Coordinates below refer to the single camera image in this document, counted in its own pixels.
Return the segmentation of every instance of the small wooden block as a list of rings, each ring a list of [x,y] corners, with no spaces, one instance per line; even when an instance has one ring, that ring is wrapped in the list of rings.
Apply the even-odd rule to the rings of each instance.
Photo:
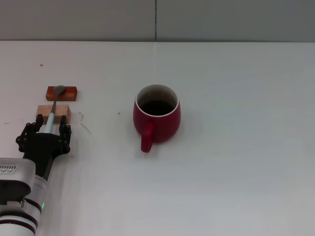
[[[37,108],[36,117],[38,114],[42,114],[44,118],[44,124],[46,124],[52,107],[53,105],[39,105]],[[70,124],[71,110],[69,105],[56,105],[54,124],[60,123],[61,116],[66,116],[67,124]]]
[[[46,99],[47,101],[55,101],[55,94],[54,94],[54,87],[55,86],[49,86],[46,92]],[[77,99],[77,87],[65,87],[65,91],[58,96],[58,101],[64,101],[64,102],[73,102]]]

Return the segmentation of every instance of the white table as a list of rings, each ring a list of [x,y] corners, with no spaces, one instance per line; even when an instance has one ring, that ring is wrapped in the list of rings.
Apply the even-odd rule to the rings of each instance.
[[[1,157],[23,156],[48,86],[79,90],[38,236],[314,235],[315,44],[0,42],[0,81]],[[182,123],[144,154],[132,107],[153,83]]]

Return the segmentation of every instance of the robotic arm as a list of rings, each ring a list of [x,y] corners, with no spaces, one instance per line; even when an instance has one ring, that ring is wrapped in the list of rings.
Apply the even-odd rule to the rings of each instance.
[[[47,181],[54,159],[69,153],[71,127],[63,116],[60,135],[37,133],[42,115],[27,123],[17,137],[23,159],[0,158],[0,234],[34,236],[44,205]]]

